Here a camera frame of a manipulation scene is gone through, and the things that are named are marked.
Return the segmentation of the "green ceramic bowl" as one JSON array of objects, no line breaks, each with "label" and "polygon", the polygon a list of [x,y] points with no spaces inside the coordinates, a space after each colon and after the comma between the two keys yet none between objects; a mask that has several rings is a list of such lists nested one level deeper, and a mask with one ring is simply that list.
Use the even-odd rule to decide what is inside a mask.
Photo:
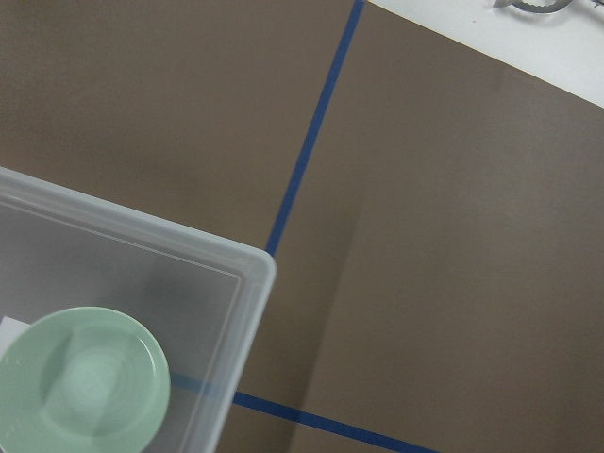
[{"label": "green ceramic bowl", "polygon": [[170,387],[165,354],[139,321],[100,307],[54,312],[1,357],[1,449],[143,452]]}]

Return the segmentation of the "translucent plastic storage box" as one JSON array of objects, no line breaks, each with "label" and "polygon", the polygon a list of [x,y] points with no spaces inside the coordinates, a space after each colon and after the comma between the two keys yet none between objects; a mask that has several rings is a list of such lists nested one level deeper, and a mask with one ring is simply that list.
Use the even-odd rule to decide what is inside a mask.
[{"label": "translucent plastic storage box", "polygon": [[215,450],[276,273],[258,248],[1,172],[2,316],[96,306],[150,330],[172,374],[152,452]]}]

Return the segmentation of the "white label in box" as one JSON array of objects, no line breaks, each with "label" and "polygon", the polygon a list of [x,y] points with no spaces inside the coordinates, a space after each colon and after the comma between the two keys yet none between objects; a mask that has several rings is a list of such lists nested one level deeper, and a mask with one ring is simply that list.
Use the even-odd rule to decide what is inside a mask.
[{"label": "white label in box", "polygon": [[10,345],[29,327],[28,323],[4,316],[0,324],[0,355],[3,356]]}]

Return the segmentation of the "green handled reacher grabber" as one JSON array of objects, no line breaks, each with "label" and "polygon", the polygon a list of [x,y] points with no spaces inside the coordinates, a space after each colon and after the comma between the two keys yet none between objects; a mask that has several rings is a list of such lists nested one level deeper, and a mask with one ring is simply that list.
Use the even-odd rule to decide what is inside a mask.
[{"label": "green handled reacher grabber", "polygon": [[552,14],[568,7],[572,0],[554,1],[523,1],[523,0],[495,0],[493,8],[513,7],[530,14]]}]

